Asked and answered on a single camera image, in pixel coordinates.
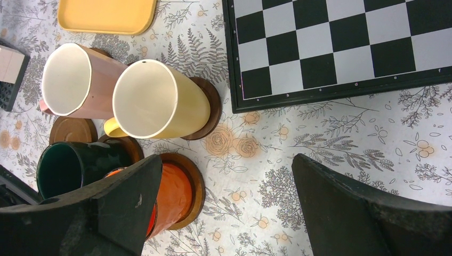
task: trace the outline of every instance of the checkerboard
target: checkerboard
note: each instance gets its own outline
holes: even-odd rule
[[[447,82],[451,0],[223,0],[235,112]]]

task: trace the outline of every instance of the white box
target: white box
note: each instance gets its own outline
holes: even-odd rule
[[[14,84],[24,58],[19,51],[0,45],[0,81]]]

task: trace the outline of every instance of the table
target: table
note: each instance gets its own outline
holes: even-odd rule
[[[74,42],[124,63],[158,59],[210,80],[222,98],[207,138],[139,141],[145,155],[189,157],[207,187],[199,218],[147,241],[143,255],[312,255],[290,168],[298,153],[388,193],[452,206],[452,84],[233,114],[221,6],[161,1],[144,34],[118,36],[62,30],[58,0],[0,1],[1,38],[31,55],[13,112],[0,110],[0,164],[37,189],[56,119],[38,110],[41,75],[49,54]]]

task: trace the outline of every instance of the black square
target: black square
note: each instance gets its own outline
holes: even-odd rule
[[[271,95],[270,68],[258,68],[241,73],[245,99]]]
[[[296,31],[267,37],[269,65],[299,60]]]
[[[364,9],[366,12],[385,8],[388,6],[404,3],[405,0],[364,0]]]
[[[329,28],[334,52],[370,44],[365,13],[332,21]]]
[[[332,53],[300,60],[300,65],[304,89],[337,84]]]
[[[263,9],[272,8],[281,4],[287,4],[292,2],[292,0],[262,0]]]
[[[411,37],[370,46],[375,77],[416,71]]]
[[[412,36],[452,28],[452,0],[411,1],[407,11]]]
[[[294,1],[296,29],[307,28],[328,22],[326,0]]]
[[[239,44],[265,38],[264,13],[256,12],[237,18]]]

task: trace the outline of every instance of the wooden coaster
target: wooden coaster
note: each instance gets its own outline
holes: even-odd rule
[[[99,48],[96,48],[96,47],[90,47],[90,49],[93,50],[93,51],[95,51],[95,52],[99,52],[101,55],[105,55],[105,56],[107,56],[107,57],[109,57],[109,58],[112,58],[111,55],[110,55],[110,53],[108,53],[108,52],[106,52],[106,51],[104,51],[104,50],[102,50],[102,49],[99,49]]]
[[[113,141],[119,142],[124,147],[126,152],[130,155],[133,163],[136,163],[144,158],[143,149],[141,149],[140,144],[138,144],[138,142],[132,137],[127,136],[120,138],[111,138],[107,135],[104,135],[98,140],[98,142],[107,144]]]
[[[199,86],[199,88],[201,88],[201,90],[207,96],[211,107],[211,115],[206,125],[204,125],[201,130],[182,137],[182,139],[185,140],[199,140],[209,135],[218,125],[221,117],[222,104],[220,95],[211,82],[201,77],[190,77],[190,79],[195,82]]]
[[[61,116],[50,130],[49,145],[58,141],[90,143],[97,140],[98,132],[91,119]]]
[[[204,185],[203,175],[196,164],[183,155],[164,153],[160,155],[160,158],[163,163],[171,163],[182,169],[191,183],[193,198],[190,210],[187,215],[183,216],[177,223],[168,228],[168,230],[181,229],[192,223],[203,210],[204,200],[206,199],[206,187]]]

